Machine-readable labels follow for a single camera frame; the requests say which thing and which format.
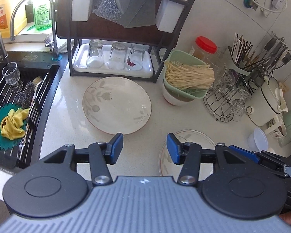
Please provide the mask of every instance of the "green dish soap bottle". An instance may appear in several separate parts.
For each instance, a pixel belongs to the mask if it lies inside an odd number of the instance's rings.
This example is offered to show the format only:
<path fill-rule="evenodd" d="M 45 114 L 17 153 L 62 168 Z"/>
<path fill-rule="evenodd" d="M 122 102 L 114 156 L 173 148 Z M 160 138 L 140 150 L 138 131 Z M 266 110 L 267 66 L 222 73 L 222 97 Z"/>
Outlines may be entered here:
<path fill-rule="evenodd" d="M 33 17 L 36 30 L 42 31 L 51 28 L 50 2 L 48 0 L 33 0 Z"/>

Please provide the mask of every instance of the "countertop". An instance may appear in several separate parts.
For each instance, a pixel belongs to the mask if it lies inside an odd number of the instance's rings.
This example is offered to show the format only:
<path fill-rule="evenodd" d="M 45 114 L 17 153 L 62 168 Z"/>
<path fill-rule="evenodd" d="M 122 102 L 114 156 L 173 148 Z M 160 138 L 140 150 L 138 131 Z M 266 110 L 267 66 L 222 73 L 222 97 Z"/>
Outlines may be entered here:
<path fill-rule="evenodd" d="M 87 148 L 97 141 L 109 141 L 113 135 L 95 128 L 85 117 L 82 98 L 89 85 L 99 78 L 71 77 L 67 66 L 59 83 L 50 110 L 42 142 L 40 158 L 59 147 L 72 143 Z M 215 143 L 224 142 L 248 149 L 247 138 L 256 125 L 247 115 L 239 122 L 222 123 L 209 114 L 203 100 L 185 106 L 171 106 L 161 91 L 162 78 L 156 84 L 136 81 L 147 92 L 152 104 L 149 121 L 139 131 L 124 136 L 123 150 L 117 163 L 108 166 L 113 180 L 116 176 L 159 176 L 158 155 L 170 132 L 193 129 L 210 137 Z M 291 144 L 281 148 L 276 139 L 267 135 L 269 147 L 276 154 L 289 156 Z M 90 180 L 89 164 L 78 164 L 78 173 Z M 0 199 L 2 188 L 11 175 L 0 171 Z"/>

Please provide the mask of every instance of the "yellow cloth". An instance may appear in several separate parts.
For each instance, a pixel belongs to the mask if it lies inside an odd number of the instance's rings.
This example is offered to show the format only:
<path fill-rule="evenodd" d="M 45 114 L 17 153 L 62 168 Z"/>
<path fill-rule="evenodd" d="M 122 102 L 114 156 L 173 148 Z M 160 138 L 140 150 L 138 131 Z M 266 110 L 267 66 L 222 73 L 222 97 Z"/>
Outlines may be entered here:
<path fill-rule="evenodd" d="M 1 136 L 9 140 L 21 138 L 25 135 L 25 131 L 21 128 L 23 121 L 28 117 L 29 109 L 19 108 L 16 112 L 11 109 L 8 113 L 5 125 L 2 127 Z"/>

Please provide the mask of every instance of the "gray ribbed panel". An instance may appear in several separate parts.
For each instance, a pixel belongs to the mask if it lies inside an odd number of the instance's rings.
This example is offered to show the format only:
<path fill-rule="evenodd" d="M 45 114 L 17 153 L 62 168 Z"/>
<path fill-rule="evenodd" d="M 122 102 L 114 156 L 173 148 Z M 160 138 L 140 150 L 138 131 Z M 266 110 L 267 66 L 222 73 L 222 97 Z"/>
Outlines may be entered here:
<path fill-rule="evenodd" d="M 291 233 L 278 217 L 258 221 L 229 218 L 209 207 L 192 187 L 171 177 L 118 177 L 93 189 L 76 210 L 49 220 L 12 215 L 0 233 Z"/>

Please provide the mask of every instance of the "noodles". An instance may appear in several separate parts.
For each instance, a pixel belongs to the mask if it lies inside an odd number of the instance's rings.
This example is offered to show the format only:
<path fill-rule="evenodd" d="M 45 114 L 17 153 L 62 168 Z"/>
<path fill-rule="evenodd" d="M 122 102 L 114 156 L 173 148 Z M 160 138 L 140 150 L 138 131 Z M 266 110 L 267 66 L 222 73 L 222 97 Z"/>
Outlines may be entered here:
<path fill-rule="evenodd" d="M 185 65 L 178 61 L 165 61 L 165 79 L 173 87 L 184 89 L 209 89 L 214 82 L 210 65 Z"/>

